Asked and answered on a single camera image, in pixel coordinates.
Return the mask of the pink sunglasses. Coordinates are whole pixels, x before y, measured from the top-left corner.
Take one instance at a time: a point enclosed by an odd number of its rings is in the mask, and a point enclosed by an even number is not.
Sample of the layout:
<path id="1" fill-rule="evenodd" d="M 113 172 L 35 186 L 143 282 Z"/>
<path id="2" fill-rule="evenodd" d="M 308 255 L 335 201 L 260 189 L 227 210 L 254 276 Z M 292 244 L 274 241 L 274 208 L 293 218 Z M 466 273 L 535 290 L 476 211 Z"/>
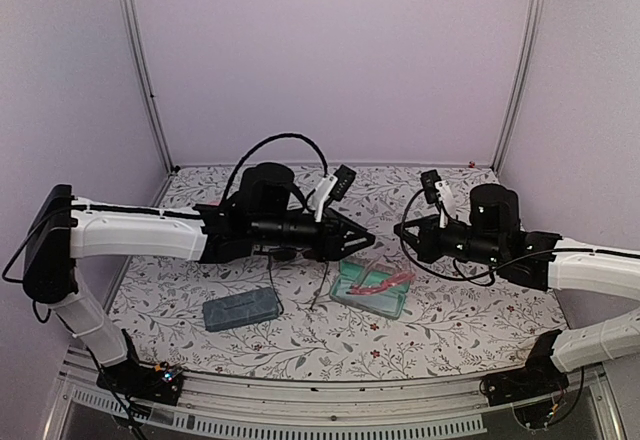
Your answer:
<path id="1" fill-rule="evenodd" d="M 350 295 L 371 296 L 383 293 L 406 294 L 416 275 L 411 270 L 387 268 L 376 262 L 365 266 L 348 288 Z"/>

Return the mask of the grey glasses case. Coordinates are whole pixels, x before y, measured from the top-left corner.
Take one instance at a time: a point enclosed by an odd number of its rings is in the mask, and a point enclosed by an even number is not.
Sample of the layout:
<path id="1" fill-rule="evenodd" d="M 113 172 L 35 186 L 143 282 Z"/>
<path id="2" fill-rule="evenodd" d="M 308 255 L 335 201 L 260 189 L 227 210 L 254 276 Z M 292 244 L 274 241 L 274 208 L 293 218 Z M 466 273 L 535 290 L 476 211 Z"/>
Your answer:
<path id="1" fill-rule="evenodd" d="M 349 258 L 340 261 L 329 297 L 342 305 L 397 320 L 415 277 L 411 270 L 380 260 Z"/>

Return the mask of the blue glasses case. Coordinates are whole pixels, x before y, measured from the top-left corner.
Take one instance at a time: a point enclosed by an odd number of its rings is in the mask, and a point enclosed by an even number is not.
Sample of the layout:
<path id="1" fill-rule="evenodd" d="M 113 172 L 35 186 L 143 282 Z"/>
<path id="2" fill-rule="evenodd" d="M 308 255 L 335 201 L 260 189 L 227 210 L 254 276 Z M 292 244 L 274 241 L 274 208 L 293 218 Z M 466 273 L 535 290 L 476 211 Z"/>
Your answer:
<path id="1" fill-rule="evenodd" d="M 276 319 L 281 307 L 272 287 L 254 289 L 205 302 L 205 330 L 220 332 Z"/>

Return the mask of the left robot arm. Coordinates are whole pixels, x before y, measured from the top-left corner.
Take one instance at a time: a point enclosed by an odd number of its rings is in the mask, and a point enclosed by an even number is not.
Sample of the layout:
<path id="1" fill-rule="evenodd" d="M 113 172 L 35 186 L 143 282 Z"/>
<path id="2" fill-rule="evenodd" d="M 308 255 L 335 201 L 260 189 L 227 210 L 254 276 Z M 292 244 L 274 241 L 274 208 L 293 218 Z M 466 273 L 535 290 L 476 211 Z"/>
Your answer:
<path id="1" fill-rule="evenodd" d="M 282 164 L 261 163 L 239 178 L 238 190 L 225 190 L 217 204 L 182 210 L 98 204 L 74 196 L 69 185 L 56 185 L 14 254 L 24 260 L 16 282 L 62 319 L 126 393 L 141 393 L 148 372 L 127 334 L 86 289 L 77 260 L 140 255 L 226 264 L 258 247 L 276 247 L 337 262 L 375 242 L 367 228 L 331 206 L 355 179 L 346 166 L 324 175 L 309 196 Z"/>

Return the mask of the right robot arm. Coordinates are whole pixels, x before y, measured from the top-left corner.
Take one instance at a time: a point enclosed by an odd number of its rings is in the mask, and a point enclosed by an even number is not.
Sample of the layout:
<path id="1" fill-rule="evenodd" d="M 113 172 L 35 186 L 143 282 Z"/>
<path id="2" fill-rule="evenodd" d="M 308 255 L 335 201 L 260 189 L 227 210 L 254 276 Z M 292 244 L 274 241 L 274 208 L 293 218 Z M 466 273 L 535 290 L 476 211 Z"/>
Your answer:
<path id="1" fill-rule="evenodd" d="M 489 275 L 524 288 L 582 290 L 637 300 L 639 254 L 578 242 L 557 233 L 522 229 L 515 191 L 482 184 L 470 192 L 468 222 L 454 216 L 441 185 L 422 190 L 435 215 L 395 225 L 403 253 L 419 269 L 449 258 L 487 267 Z M 639 351 L 639 312 L 632 310 L 598 324 L 574 330 L 553 330 L 535 341 L 517 387 L 537 396 L 556 373 L 614 360 Z"/>

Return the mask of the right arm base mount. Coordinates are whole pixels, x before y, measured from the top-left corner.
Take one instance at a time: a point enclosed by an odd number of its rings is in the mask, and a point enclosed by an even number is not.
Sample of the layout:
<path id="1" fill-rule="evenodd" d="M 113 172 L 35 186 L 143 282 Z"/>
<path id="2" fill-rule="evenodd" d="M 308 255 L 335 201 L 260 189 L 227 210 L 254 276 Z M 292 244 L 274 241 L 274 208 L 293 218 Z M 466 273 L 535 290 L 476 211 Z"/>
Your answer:
<path id="1" fill-rule="evenodd" d="M 538 430 L 552 425 L 569 380 L 552 362 L 553 344 L 561 334 L 559 329 L 538 337 L 522 367 L 485 375 L 479 391 L 490 406 L 499 406 L 547 396 L 540 404 L 517 407 L 515 416 L 525 428 Z"/>

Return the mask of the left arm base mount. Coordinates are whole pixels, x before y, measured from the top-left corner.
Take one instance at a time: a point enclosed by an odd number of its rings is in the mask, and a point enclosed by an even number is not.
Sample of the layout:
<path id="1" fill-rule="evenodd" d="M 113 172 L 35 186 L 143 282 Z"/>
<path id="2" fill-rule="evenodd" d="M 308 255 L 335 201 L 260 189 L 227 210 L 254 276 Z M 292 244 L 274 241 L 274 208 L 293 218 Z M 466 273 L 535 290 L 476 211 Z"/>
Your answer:
<path id="1" fill-rule="evenodd" d="M 126 358 L 114 366 L 102 366 L 97 386 L 127 398 L 176 406 L 184 384 L 183 368 L 166 361 L 154 366 L 143 365 L 131 337 L 124 329 L 122 333 L 127 347 Z"/>

